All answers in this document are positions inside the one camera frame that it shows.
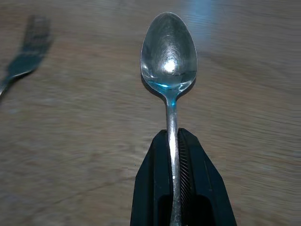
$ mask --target table surface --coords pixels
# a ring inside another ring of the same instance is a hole
[[[55,41],[0,104],[0,224],[129,225],[135,175],[166,128],[163,101],[141,83],[140,51],[153,18],[171,11],[198,52],[178,125],[222,175],[238,225],[300,225],[296,9],[280,0],[2,0],[0,79],[30,14],[51,18]]]

